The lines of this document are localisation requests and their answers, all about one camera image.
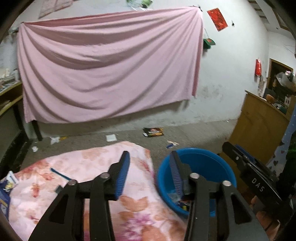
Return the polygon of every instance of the concrete floor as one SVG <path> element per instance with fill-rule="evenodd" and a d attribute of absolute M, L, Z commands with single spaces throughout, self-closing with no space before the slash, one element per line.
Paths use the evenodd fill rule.
<path fill-rule="evenodd" d="M 236 120 L 225 120 L 183 126 L 168 126 L 164 127 L 164 136 L 160 137 L 144 137 L 142 130 L 69 136 L 65 140 L 53 145 L 50 144 L 50 138 L 44 138 L 41 142 L 36 140 L 32 143 L 32 146 L 37 146 L 39 149 L 35 153 L 32 149 L 29 149 L 21 169 L 45 157 L 113 144 L 115 142 L 107 142 L 105 136 L 116 134 L 117 141 L 130 141 L 149 149 L 154 169 L 157 171 L 161 161 L 174 149 L 197 147 L 214 153 L 221 152 L 222 144 L 230 137 L 235 124 Z M 167 149 L 167 140 L 177 142 L 179 145 L 174 149 Z"/>

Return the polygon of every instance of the red poster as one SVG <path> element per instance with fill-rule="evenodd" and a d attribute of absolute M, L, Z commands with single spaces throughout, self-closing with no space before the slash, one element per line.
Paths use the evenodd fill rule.
<path fill-rule="evenodd" d="M 207 12 L 211 19 L 213 20 L 216 28 L 218 31 L 221 31 L 222 29 L 228 27 L 222 13 L 220 12 L 219 8 L 215 8 L 212 10 L 209 10 Z"/>

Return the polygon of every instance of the ceiling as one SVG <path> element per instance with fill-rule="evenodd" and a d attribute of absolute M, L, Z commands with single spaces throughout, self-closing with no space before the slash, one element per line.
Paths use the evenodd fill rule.
<path fill-rule="evenodd" d="M 259 15 L 268 31 L 294 39 L 281 17 L 264 0 L 248 0 L 248 2 Z"/>

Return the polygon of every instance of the paper on floor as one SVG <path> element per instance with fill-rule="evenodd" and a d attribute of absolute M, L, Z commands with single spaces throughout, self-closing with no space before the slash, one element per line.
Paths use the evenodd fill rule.
<path fill-rule="evenodd" d="M 32 147 L 33 152 L 37 152 L 38 151 L 38 147 L 37 146 L 33 146 Z"/>
<path fill-rule="evenodd" d="M 51 137 L 50 144 L 53 145 L 54 143 L 59 143 L 59 137 Z"/>
<path fill-rule="evenodd" d="M 106 135 L 106 141 L 108 141 L 108 142 L 117 141 L 116 135 L 115 134 Z"/>

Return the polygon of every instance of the bolt head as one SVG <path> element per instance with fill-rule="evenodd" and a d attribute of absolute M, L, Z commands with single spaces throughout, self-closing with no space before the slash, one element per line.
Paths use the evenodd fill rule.
<path fill-rule="evenodd" d="M 106 179 L 106 178 L 109 178 L 110 177 L 110 174 L 107 173 L 107 172 L 103 172 L 101 175 L 100 175 L 100 178 L 103 178 L 103 179 Z"/>
<path fill-rule="evenodd" d="M 195 173 L 195 172 L 193 172 L 193 173 L 190 174 L 190 177 L 191 178 L 194 178 L 194 179 L 198 179 L 200 177 L 200 175 L 197 174 L 197 173 Z"/>
<path fill-rule="evenodd" d="M 68 185 L 70 185 L 70 186 L 74 186 L 76 183 L 77 183 L 76 180 L 71 179 L 71 180 L 68 182 Z"/>
<path fill-rule="evenodd" d="M 226 187 L 231 186 L 231 182 L 230 182 L 230 181 L 227 181 L 227 180 L 223 181 L 222 184 L 223 184 L 224 186 L 226 186 Z"/>

